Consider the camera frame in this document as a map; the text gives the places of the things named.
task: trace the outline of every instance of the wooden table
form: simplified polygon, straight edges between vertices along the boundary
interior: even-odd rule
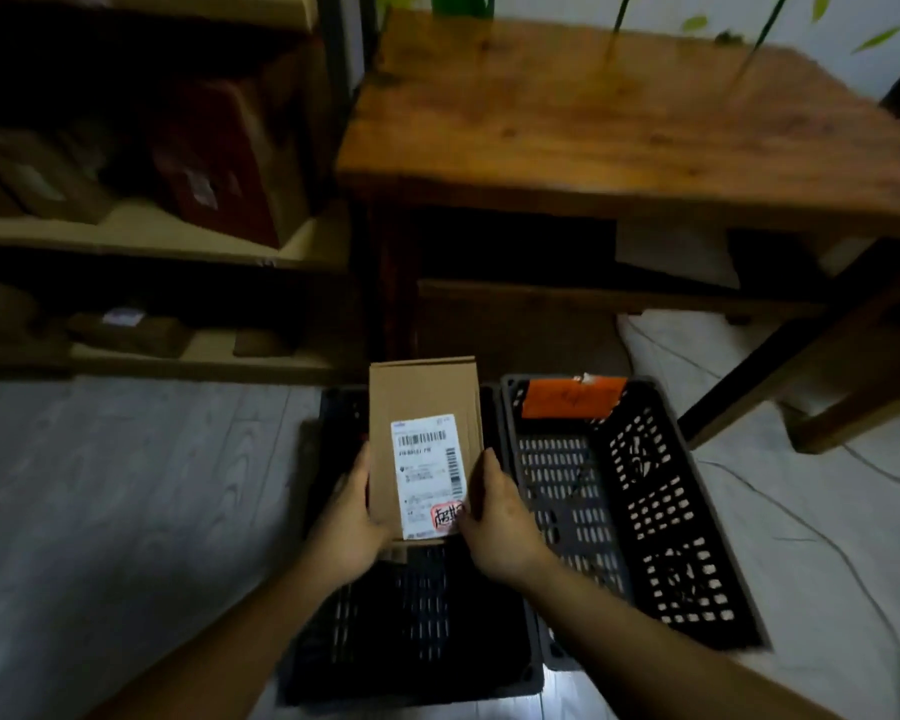
[[[885,238],[684,413],[691,447],[900,300],[900,121],[792,49],[392,10],[337,173],[369,204],[390,357],[416,208]]]

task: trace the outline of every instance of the black plastic crate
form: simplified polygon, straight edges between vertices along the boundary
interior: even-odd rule
[[[658,383],[631,378],[606,419],[524,419],[531,377],[503,379],[517,484],[565,564],[717,650],[766,633]],[[544,663],[578,669],[542,620]]]
[[[483,443],[510,466],[498,386],[480,389]],[[305,525],[320,514],[368,433],[365,386],[324,391],[320,467]],[[543,689],[536,617],[474,566],[460,536],[378,561],[331,596],[281,662],[282,700],[317,710],[431,705]]]

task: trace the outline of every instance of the floor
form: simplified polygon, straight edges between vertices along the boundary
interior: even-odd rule
[[[751,347],[707,313],[619,329],[678,413]],[[319,403],[314,387],[0,382],[0,717],[79,717],[292,550]],[[772,643],[741,661],[847,718],[900,718],[900,418],[809,457],[765,404],[695,456]],[[273,700],[256,720],[306,716]],[[586,676],[548,672],[537,697],[386,716],[612,714]]]

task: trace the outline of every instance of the orange label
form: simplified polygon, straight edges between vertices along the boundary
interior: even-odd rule
[[[523,402],[525,420],[601,420],[620,401],[627,379],[592,377],[588,383],[574,379],[531,379]]]

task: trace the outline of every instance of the barcode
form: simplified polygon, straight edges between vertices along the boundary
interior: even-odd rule
[[[425,445],[428,442],[439,442],[445,439],[447,439],[447,433],[443,429],[435,432],[418,432],[415,435],[400,435],[400,447]]]
[[[457,462],[457,450],[450,447],[447,450],[447,472],[450,473],[450,488],[453,496],[460,500],[464,497],[464,483],[460,479],[460,463]]]

